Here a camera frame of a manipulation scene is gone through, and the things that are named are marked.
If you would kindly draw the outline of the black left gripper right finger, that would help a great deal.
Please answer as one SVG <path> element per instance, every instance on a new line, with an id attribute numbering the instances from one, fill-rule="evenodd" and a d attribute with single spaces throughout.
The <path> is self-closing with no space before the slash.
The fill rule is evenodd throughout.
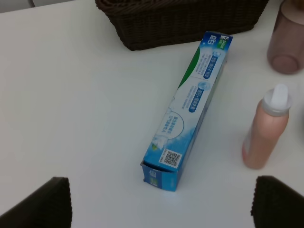
<path id="1" fill-rule="evenodd" d="M 256 228 L 302 228 L 304 197 L 273 176 L 259 176 L 251 216 Z"/>

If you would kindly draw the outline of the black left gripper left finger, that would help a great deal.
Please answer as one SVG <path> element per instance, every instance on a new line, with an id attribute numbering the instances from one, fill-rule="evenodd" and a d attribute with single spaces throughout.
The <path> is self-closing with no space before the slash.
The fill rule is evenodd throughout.
<path id="1" fill-rule="evenodd" d="M 70 228 L 72 202 L 67 177 L 53 177 L 0 216 L 2 228 Z"/>

